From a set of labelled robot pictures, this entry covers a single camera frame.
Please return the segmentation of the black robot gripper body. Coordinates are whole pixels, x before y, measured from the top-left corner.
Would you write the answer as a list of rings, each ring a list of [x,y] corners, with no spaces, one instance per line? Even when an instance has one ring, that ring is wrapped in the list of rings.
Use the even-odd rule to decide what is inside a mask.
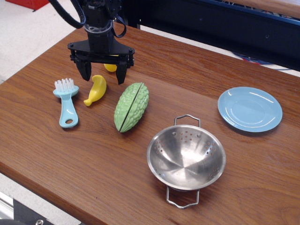
[[[120,65],[125,62],[127,68],[134,65],[135,50],[119,43],[115,39],[113,23],[107,22],[104,27],[84,25],[88,39],[72,42],[67,45],[73,62],[94,62]]]

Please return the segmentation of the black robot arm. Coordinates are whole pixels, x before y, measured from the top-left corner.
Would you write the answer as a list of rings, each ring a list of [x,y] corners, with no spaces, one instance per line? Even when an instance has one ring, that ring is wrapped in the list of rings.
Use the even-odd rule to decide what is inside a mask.
[[[127,31],[124,29],[118,36],[113,27],[114,19],[124,22],[118,15],[121,1],[84,0],[82,10],[85,16],[83,27],[88,39],[67,45],[71,52],[70,59],[86,81],[90,80],[91,63],[101,63],[116,65],[118,84],[124,83],[127,69],[134,65],[135,50],[116,40]]]

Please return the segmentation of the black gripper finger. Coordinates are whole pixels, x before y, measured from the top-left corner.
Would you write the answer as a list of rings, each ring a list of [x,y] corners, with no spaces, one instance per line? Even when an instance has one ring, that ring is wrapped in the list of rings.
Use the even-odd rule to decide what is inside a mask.
[[[81,77],[84,80],[89,81],[91,76],[91,63],[88,61],[77,60],[75,64]]]
[[[124,83],[126,78],[126,73],[127,73],[127,63],[120,62],[120,64],[117,65],[117,69],[116,69],[116,77],[119,85]]]

